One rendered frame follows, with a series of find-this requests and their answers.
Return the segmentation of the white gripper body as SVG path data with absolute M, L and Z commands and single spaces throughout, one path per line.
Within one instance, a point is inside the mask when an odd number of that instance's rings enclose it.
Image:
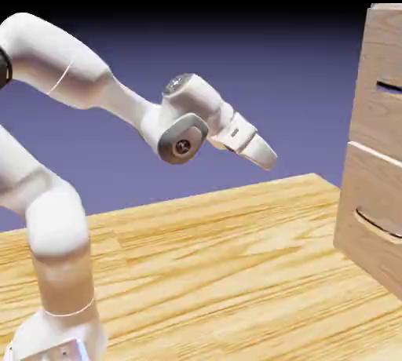
M 277 154 L 269 144 L 256 133 L 245 147 L 245 158 L 264 170 L 270 170 L 277 161 Z

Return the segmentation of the light wood drawer front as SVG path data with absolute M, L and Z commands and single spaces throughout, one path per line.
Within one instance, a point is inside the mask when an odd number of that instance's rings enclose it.
M 402 300 L 402 244 L 360 223 L 354 214 L 358 206 L 369 214 L 402 221 L 402 162 L 349 142 L 334 246 Z
M 402 95 L 376 82 L 402 86 L 402 3 L 367 10 L 349 139 L 402 162 Z

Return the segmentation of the light wood cabinet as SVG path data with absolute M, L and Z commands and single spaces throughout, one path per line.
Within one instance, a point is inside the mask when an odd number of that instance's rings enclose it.
M 402 300 L 402 3 L 367 10 L 334 246 Z

